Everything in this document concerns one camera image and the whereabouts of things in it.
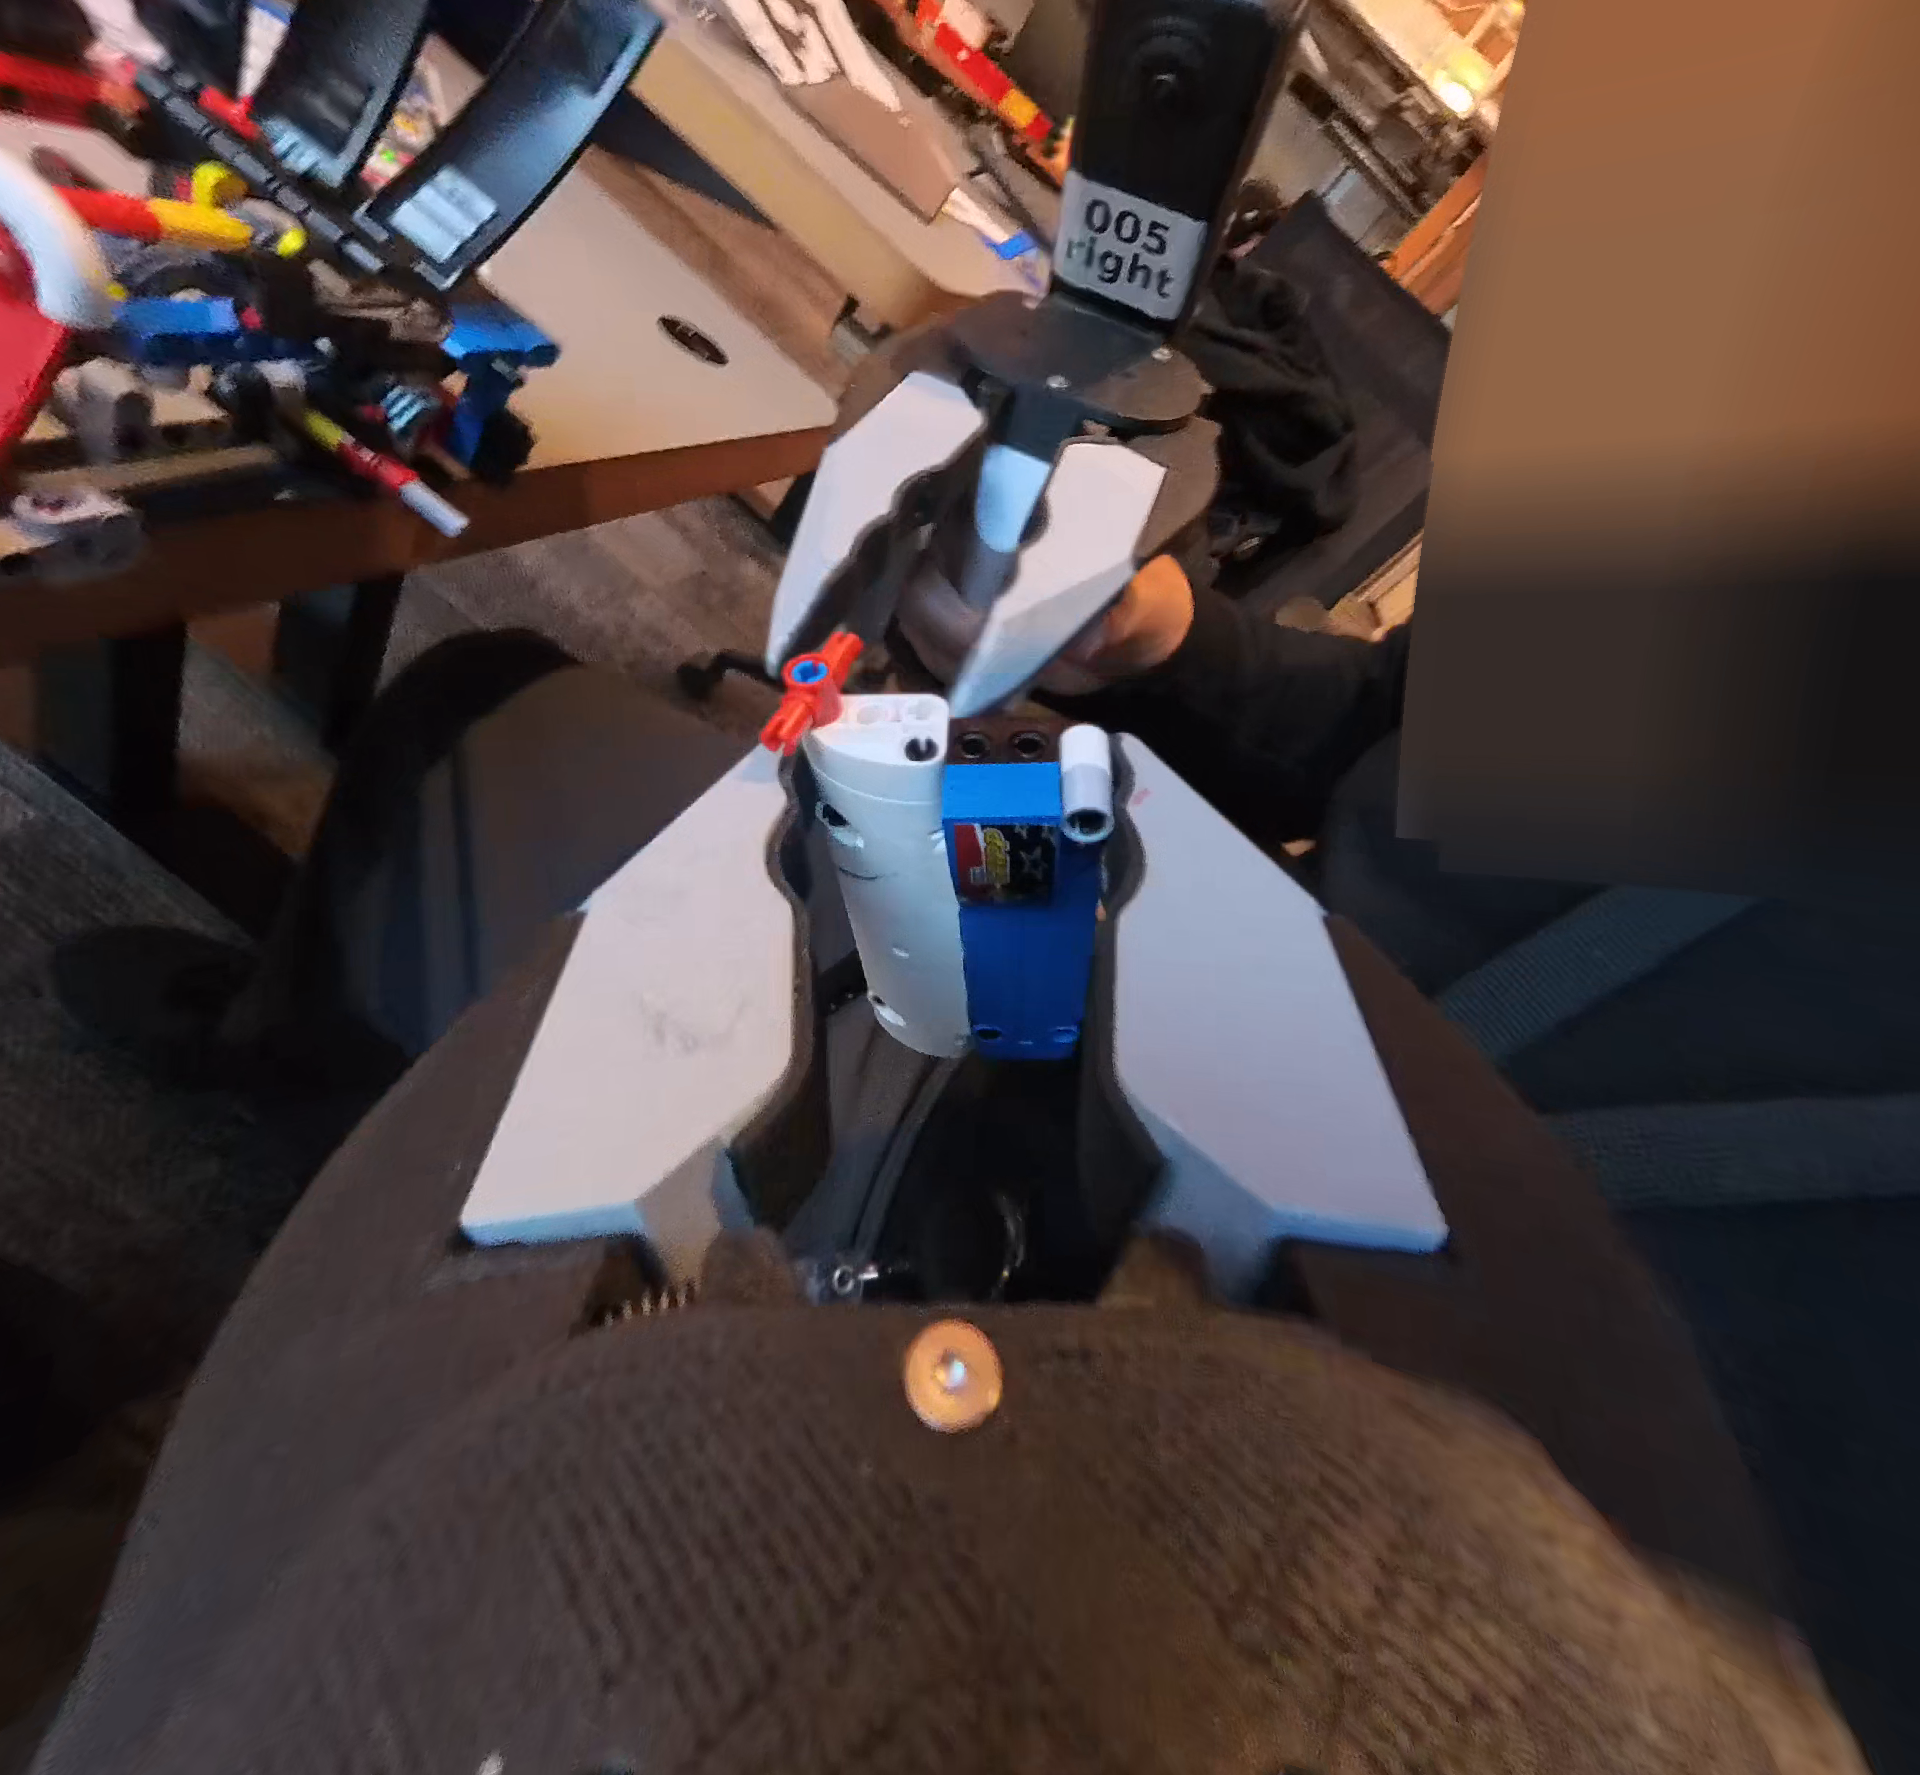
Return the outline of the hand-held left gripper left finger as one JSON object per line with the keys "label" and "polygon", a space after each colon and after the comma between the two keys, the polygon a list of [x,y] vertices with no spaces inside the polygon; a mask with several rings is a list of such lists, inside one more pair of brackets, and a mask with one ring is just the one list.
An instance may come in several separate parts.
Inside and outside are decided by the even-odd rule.
{"label": "hand-held left gripper left finger", "polygon": [[691,1282],[753,1224],[736,1145],[801,1057],[781,764],[736,760],[582,907],[458,1217],[472,1249],[629,1241]]}

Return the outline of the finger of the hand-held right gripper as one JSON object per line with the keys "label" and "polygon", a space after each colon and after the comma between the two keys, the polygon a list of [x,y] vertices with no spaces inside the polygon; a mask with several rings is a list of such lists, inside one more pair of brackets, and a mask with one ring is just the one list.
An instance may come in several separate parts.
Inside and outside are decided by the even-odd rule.
{"label": "finger of the hand-held right gripper", "polygon": [[774,593],[764,645],[772,676],[858,623],[920,528],[916,498],[937,491],[985,430],[961,384],[912,372],[829,443]]}
{"label": "finger of the hand-held right gripper", "polygon": [[948,687],[957,718],[1023,695],[1107,614],[1136,576],[1140,537],[1162,486],[1165,467],[1129,446],[1072,439],[1059,451],[1039,491],[1043,528],[1011,549],[1011,572]]}

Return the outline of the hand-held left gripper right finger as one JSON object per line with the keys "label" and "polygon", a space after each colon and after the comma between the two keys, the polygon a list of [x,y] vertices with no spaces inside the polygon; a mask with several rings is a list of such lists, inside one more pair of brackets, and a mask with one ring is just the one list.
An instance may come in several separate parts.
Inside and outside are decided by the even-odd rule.
{"label": "hand-held left gripper right finger", "polygon": [[1438,1257],[1427,1182],[1325,910],[1120,736],[1107,1070],[1158,1160],[1145,1224],[1250,1299],[1288,1242]]}

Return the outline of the blue and white brick assembly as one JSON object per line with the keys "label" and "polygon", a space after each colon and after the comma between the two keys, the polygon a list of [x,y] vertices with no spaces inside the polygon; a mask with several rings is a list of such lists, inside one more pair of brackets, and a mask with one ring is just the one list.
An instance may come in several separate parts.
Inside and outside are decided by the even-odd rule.
{"label": "blue and white brick assembly", "polygon": [[1112,739],[860,691],[860,654],[835,631],[781,661],[761,743],[805,767],[876,1025],[928,1059],[1072,1057],[1117,813]]}

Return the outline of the toy brick race car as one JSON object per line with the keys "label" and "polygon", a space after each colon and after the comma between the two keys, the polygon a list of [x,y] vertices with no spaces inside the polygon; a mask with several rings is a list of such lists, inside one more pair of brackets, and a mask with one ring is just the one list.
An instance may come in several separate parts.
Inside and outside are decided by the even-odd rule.
{"label": "toy brick race car", "polygon": [[556,341],[484,268],[573,172],[659,35],[649,0],[537,0],[502,58],[373,170],[431,0],[295,0],[245,84],[253,0],[6,0],[6,121],[147,164],[110,188],[6,148],[6,578],[132,560],[171,506],[341,494],[462,537],[451,482],[535,451],[515,401]]}

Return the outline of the person's right forearm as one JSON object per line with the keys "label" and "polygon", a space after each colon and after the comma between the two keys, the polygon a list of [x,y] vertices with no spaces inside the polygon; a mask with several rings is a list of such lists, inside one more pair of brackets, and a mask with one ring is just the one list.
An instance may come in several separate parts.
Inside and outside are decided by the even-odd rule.
{"label": "person's right forearm", "polygon": [[1377,638],[1284,627],[1162,567],[1186,625],[1140,680],[1129,733],[1255,843],[1311,839],[1346,777],[1401,729],[1413,623]]}

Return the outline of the person's dark clothed body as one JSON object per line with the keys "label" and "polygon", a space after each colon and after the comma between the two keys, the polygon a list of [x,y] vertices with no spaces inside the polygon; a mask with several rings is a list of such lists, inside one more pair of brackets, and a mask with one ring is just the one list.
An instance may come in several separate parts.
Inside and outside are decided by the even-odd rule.
{"label": "person's dark clothed body", "polygon": [[[1040,695],[1129,733],[1133,683]],[[1304,874],[1430,1000],[1644,899],[1438,866],[1395,834],[1395,731]],[[356,731],[325,813],[349,1010],[429,1047],[535,931],[717,770],[717,733],[529,633],[441,641]],[[1505,1057],[1688,1314],[1881,1769],[1914,1769],[1914,902],[1763,902]]]}

